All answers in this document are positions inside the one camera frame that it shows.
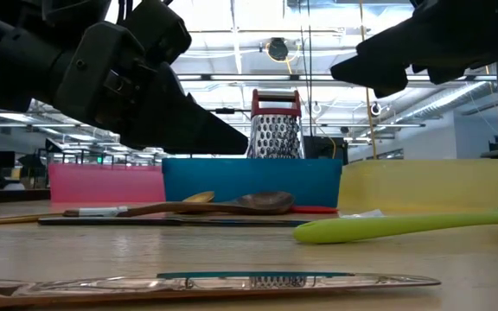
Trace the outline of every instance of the cheese grater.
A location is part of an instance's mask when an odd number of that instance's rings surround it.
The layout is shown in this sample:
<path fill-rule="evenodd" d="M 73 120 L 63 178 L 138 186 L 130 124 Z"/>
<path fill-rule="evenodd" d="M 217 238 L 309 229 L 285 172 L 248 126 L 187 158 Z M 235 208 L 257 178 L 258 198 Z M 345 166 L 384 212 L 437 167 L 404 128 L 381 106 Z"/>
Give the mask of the cheese grater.
<path fill-rule="evenodd" d="M 303 158 L 299 93 L 253 90 L 248 158 Z"/>

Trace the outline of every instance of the white label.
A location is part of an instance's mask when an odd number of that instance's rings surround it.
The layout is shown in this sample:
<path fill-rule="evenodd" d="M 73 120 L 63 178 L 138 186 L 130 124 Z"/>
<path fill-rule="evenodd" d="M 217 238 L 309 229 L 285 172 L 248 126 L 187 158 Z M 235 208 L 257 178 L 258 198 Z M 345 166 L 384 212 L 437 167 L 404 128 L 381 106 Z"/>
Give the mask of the white label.
<path fill-rule="evenodd" d="M 80 217 L 116 217 L 121 212 L 127 212 L 128 206 L 118 207 L 83 207 L 78 211 Z"/>

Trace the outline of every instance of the wooden table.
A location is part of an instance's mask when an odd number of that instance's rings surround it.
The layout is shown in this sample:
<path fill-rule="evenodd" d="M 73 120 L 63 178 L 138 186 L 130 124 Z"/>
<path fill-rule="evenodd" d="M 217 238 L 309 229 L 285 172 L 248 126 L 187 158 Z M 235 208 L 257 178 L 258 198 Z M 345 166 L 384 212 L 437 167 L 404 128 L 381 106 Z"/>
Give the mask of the wooden table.
<path fill-rule="evenodd" d="M 0 204 L 0 216 L 47 211 L 47 202 Z M 290 228 L 0 225 L 0 278 L 48 281 L 196 270 L 403 273 L 435 277 L 443 285 L 277 300 L 166 302 L 157 307 L 126 304 L 81 310 L 498 311 L 496 225 L 332 245 L 298 244 L 290 234 Z"/>

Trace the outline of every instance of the yellow spoon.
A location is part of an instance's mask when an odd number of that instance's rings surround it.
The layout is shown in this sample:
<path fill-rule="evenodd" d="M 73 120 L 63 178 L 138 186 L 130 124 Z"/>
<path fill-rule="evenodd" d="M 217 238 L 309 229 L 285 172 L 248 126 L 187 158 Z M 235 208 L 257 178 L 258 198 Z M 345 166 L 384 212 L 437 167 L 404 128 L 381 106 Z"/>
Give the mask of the yellow spoon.
<path fill-rule="evenodd" d="M 212 202 L 213 199 L 214 199 L 214 192 L 207 191 L 207 192 L 200 193 L 200 194 L 194 194 L 194 195 L 186 198 L 184 200 L 184 202 L 208 203 L 208 202 Z M 38 219 L 40 219 L 40 218 L 62 217 L 62 215 L 63 215 L 63 213 L 45 213 L 45 214 L 3 217 L 3 218 L 0 218 L 0 225 L 33 223 L 33 222 L 38 221 Z"/>

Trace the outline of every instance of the red grater handle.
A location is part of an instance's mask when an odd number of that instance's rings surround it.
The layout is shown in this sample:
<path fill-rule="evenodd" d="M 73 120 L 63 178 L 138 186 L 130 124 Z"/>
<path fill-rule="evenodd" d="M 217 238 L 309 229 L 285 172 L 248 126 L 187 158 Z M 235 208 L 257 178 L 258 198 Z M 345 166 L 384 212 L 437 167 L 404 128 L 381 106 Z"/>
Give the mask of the red grater handle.
<path fill-rule="evenodd" d="M 301 101 L 299 99 L 298 91 L 294 91 L 292 95 L 287 95 L 266 92 L 259 94 L 258 90 L 252 90 L 251 117 L 268 114 L 301 117 Z M 260 101 L 287 102 L 293 103 L 293 106 L 291 108 L 261 108 L 259 105 Z"/>

